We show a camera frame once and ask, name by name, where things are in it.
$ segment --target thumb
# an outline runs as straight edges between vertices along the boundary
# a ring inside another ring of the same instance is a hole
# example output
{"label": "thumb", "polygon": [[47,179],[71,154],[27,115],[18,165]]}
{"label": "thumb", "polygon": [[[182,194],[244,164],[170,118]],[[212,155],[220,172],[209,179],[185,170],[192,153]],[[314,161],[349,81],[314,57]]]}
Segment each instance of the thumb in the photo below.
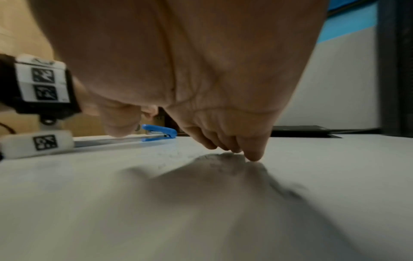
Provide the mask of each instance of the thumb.
{"label": "thumb", "polygon": [[123,137],[136,130],[141,121],[141,107],[107,101],[98,105],[105,132],[114,137]]}

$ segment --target blue binder clip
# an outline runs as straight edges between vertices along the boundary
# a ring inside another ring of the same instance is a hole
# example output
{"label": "blue binder clip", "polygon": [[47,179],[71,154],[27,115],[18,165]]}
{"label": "blue binder clip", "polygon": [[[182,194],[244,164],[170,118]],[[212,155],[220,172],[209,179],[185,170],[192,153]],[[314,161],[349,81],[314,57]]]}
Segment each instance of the blue binder clip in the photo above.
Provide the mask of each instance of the blue binder clip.
{"label": "blue binder clip", "polygon": [[163,137],[143,138],[142,141],[166,140],[166,139],[175,138],[178,135],[178,133],[174,129],[156,126],[156,125],[143,124],[142,129],[147,130],[149,133],[164,134]]}

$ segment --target white table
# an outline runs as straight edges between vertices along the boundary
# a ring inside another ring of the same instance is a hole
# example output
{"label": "white table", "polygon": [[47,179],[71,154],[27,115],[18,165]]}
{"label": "white table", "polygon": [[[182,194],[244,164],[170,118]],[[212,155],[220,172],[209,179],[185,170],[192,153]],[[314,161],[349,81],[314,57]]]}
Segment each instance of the white table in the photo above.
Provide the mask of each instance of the white table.
{"label": "white table", "polygon": [[[413,260],[413,139],[342,137],[271,138],[262,162],[282,184],[304,186],[307,198],[362,251],[377,260]],[[70,219],[93,191],[110,186],[115,172],[146,166],[161,174],[220,152],[182,137],[5,160],[0,163],[0,249],[6,255],[22,251],[21,245],[47,249],[61,229],[53,221]],[[25,234],[39,240],[31,242]]]}

